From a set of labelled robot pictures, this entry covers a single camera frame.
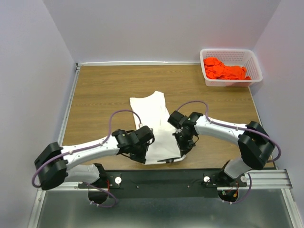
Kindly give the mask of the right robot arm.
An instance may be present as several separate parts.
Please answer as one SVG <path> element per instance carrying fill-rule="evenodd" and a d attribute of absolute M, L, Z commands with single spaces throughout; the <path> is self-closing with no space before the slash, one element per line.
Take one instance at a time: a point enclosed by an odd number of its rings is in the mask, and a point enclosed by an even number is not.
<path fill-rule="evenodd" d="M 215 182 L 229 186 L 250 170 L 262 170 L 275 149 L 275 144 L 264 128 L 257 122 L 249 124 L 232 124 L 210 119 L 204 114 L 193 112 L 190 116 L 174 111 L 168 119 L 176 132 L 173 136 L 182 156 L 196 145 L 193 137 L 207 135 L 235 144 L 241 156 L 229 160 L 215 175 Z"/>

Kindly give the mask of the white t shirt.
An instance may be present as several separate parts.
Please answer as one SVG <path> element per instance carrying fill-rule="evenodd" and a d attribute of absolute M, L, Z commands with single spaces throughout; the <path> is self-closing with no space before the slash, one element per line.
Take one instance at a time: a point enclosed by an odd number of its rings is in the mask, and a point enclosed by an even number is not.
<path fill-rule="evenodd" d="M 173 134 L 175 128 L 168 123 L 170 116 L 166 107 L 164 93 L 155 91 L 144 98 L 130 98 L 136 128 L 139 124 L 152 129 L 155 141 L 149 146 L 145 159 L 146 165 L 179 162 L 186 158 L 181 155 Z"/>

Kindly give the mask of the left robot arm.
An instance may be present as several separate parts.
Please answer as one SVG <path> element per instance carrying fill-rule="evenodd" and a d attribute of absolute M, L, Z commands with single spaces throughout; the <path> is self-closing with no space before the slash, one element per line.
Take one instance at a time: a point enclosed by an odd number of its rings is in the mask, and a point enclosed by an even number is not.
<path fill-rule="evenodd" d="M 36 172 L 32 185 L 50 190 L 64 183 L 68 171 L 78 165 L 106 156 L 128 154 L 129 159 L 144 164 L 148 148 L 155 141 L 153 131 L 148 126 L 137 130 L 118 129 L 108 136 L 83 144 L 60 146 L 50 143 L 35 159 Z"/>

